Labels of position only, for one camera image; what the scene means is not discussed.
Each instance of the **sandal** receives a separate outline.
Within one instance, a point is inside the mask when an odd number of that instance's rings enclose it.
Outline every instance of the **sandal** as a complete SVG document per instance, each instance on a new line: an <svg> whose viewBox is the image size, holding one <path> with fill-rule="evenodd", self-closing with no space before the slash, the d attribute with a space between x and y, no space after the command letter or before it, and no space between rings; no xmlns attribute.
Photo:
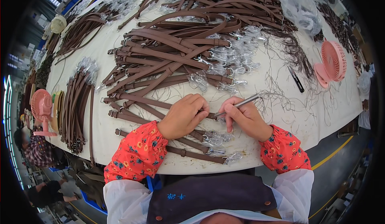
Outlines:
<svg viewBox="0 0 385 224"><path fill-rule="evenodd" d="M74 192L74 197L76 197L76 200L80 200L80 196Z"/></svg>
<svg viewBox="0 0 385 224"><path fill-rule="evenodd" d="M64 172L62 173L62 179L64 179L65 182L68 182L68 179L67 179L67 177L65 176L65 173L64 173Z"/></svg>

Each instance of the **yellow floor line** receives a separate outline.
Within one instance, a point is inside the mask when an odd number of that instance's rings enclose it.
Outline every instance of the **yellow floor line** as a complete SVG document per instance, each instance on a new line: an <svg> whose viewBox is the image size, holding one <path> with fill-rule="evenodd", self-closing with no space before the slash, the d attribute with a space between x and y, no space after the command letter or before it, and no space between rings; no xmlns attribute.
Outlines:
<svg viewBox="0 0 385 224"><path fill-rule="evenodd" d="M310 218L312 218L312 217L314 217L318 212L320 212L320 210L322 210L323 208L325 208L325 206L331 201L331 200L333 200L333 198L337 195L337 193L338 193L338 191L334 194L334 196L332 197L332 198L330 198L326 203L325 203L325 205L323 205L323 207L321 207L317 212L315 212L313 215L311 215L311 217L309 217L309 219Z"/></svg>
<svg viewBox="0 0 385 224"><path fill-rule="evenodd" d="M324 164L326 161L328 161L330 158L332 158L335 154L338 153L338 151L340 151L346 144L349 143L349 141L353 138L353 135L349 137L349 139L347 141L345 141L344 144L342 144L338 149L336 149L333 153L331 153L328 157L326 157L325 159L323 159L320 163L314 165L311 170L315 170L317 169L318 167L320 167L322 164Z"/></svg>
<svg viewBox="0 0 385 224"><path fill-rule="evenodd" d="M337 193L338 192L336 192L335 194L334 194L334 196L332 197L332 198L330 198L329 200L328 200L328 202L326 202L325 203L325 205L323 205L317 212L315 212L313 215L311 215L311 217L309 217L309 219L310 218L312 218L312 217L314 217L318 212L320 212L320 210L323 210L324 208L325 208L325 206L337 195Z"/></svg>
<svg viewBox="0 0 385 224"><path fill-rule="evenodd" d="M51 179L47 176L46 172L42 169L42 172L46 175L46 177L51 181ZM96 222L94 222L94 220L92 220L91 218L89 218L88 216L86 216L83 212L81 212L78 208L76 208L71 202L68 202L71 204L71 206L73 206L78 212L80 212L83 216L85 216L87 219L89 219L90 221L92 221L93 223L97 224Z"/></svg>

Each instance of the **dark apron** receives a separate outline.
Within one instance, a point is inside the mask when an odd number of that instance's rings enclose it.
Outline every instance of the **dark apron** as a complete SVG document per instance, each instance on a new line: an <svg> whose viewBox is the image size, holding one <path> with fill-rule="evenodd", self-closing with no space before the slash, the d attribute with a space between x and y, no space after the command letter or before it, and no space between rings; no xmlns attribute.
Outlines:
<svg viewBox="0 0 385 224"><path fill-rule="evenodd" d="M230 173L190 176L154 190L147 224L176 224L216 209L259 211L280 218L273 191L261 177Z"/></svg>

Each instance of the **factory floor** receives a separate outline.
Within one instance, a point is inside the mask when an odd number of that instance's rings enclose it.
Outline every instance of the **factory floor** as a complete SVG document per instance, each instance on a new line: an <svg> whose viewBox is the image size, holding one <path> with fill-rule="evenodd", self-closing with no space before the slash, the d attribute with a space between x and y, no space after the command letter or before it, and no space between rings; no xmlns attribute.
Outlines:
<svg viewBox="0 0 385 224"><path fill-rule="evenodd" d="M314 170L314 183L311 192L309 223L319 223L325 214L325 208L333 203L341 183L346 180L357 164L370 139L370 130L360 128L360 134L337 138L337 132L322 139L318 145L306 150ZM44 169L49 180L60 180L60 172ZM60 190L64 195L80 194L75 181L68 176L68 183ZM255 168L255 175L261 176L265 184L271 185L277 176L265 166ZM107 216L90 207L84 200L70 203L74 211L87 224L107 223Z"/></svg>

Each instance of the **metal tool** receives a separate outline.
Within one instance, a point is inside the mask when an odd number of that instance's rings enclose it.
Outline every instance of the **metal tool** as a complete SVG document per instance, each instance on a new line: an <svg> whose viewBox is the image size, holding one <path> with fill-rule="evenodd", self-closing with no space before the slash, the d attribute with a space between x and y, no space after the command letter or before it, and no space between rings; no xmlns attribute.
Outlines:
<svg viewBox="0 0 385 224"><path fill-rule="evenodd" d="M305 90L302 87L300 79L297 77L297 75L294 72L294 69L290 66L288 67L288 69L289 69L289 72L290 72L291 76L293 77L295 83L297 84L298 88L300 89L300 92L301 93L305 92Z"/></svg>
<svg viewBox="0 0 385 224"><path fill-rule="evenodd" d="M237 107L237 108L240 108L242 105L247 104L248 102L254 101L254 100L258 99L258 98L260 98L260 96L258 94L255 94L255 95L251 96L250 98L247 98L247 99L243 100L242 102L237 103L234 106ZM216 118L218 116L224 115L225 113L226 112L217 113L213 117Z"/></svg>

